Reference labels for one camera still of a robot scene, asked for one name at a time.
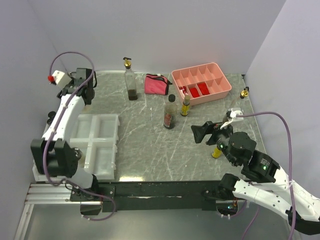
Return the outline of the small yellow label bottle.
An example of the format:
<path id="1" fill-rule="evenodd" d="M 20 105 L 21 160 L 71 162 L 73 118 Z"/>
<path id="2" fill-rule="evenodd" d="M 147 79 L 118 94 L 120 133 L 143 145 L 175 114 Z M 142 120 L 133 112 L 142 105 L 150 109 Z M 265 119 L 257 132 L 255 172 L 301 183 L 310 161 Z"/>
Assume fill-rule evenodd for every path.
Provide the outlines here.
<path id="1" fill-rule="evenodd" d="M 218 159 L 221 155 L 222 155 L 222 151 L 220 149 L 218 149 L 217 147 L 215 147 L 214 150 L 211 153 L 211 156 L 214 159 Z"/>

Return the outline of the spice jar black lid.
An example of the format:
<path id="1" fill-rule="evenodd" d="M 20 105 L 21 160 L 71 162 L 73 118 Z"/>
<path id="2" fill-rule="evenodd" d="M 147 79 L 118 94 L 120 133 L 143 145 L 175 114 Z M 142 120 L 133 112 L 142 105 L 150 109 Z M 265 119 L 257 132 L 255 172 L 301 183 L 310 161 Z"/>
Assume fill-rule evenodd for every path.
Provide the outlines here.
<path id="1" fill-rule="evenodd" d="M 52 118 L 49 118 L 46 123 L 47 123 L 48 125 L 51 125 L 52 122 L 53 122 L 53 119 L 52 119 Z"/>

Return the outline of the white plastic divided tray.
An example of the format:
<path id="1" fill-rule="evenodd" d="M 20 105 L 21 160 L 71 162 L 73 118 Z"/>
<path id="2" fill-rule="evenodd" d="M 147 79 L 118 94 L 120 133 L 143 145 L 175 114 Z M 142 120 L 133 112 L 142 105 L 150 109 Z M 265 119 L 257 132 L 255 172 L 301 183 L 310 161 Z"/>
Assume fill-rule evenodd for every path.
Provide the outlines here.
<path id="1" fill-rule="evenodd" d="M 75 121 L 69 145 L 82 152 L 77 173 L 71 181 L 83 186 L 93 174 L 98 180 L 113 180 L 116 170 L 118 128 L 117 114 L 81 114 Z"/>

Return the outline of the round shaker black spout lid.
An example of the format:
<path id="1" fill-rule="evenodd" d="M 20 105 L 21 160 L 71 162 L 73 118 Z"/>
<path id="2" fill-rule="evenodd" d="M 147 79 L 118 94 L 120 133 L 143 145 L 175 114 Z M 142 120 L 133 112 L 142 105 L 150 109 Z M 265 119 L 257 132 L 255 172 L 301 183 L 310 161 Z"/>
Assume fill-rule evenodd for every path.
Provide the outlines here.
<path id="1" fill-rule="evenodd" d="M 84 113 L 88 113 L 91 109 L 91 105 L 86 105 L 84 108 L 83 108 L 83 112 Z"/>

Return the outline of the shaker jar chrome black lid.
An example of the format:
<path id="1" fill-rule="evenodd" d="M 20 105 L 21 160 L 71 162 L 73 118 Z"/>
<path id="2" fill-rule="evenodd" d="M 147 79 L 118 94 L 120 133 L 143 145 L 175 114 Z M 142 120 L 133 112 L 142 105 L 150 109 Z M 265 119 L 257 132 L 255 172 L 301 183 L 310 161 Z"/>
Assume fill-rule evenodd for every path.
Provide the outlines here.
<path id="1" fill-rule="evenodd" d="M 83 167 L 83 156 L 84 155 L 83 155 L 82 151 L 77 147 L 74 147 L 73 150 L 74 150 L 75 157 L 77 159 L 78 165 L 82 168 Z"/>

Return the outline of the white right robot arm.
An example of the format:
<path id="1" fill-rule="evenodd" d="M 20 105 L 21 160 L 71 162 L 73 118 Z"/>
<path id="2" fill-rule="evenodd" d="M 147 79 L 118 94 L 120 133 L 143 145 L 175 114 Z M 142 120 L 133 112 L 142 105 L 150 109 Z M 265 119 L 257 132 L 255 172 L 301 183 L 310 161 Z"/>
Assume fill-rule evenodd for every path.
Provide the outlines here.
<path id="1" fill-rule="evenodd" d="M 234 167 L 241 167 L 246 180 L 226 173 L 207 195 L 227 200 L 241 198 L 254 202 L 287 220 L 305 235 L 320 233 L 320 200 L 289 179 L 286 171 L 269 155 L 256 150 L 257 143 L 246 132 L 234 132 L 231 125 L 207 121 L 192 125 L 195 143 L 206 135 L 208 146 L 216 146 Z"/>

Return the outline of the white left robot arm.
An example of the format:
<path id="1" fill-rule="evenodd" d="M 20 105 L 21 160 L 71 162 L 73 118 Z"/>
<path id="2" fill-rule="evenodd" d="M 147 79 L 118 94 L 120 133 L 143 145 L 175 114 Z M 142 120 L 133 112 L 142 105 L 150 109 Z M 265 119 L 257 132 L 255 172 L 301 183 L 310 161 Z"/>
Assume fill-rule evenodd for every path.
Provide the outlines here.
<path id="1" fill-rule="evenodd" d="M 77 68 L 74 77 L 56 70 L 48 77 L 60 87 L 60 104 L 56 112 L 48 114 L 48 129 L 30 145 L 37 172 L 55 187 L 70 184 L 74 192 L 82 191 L 88 201 L 100 195 L 97 177 L 80 166 L 82 152 L 70 146 L 73 127 L 85 106 L 95 97 L 96 73 L 90 68 Z"/>

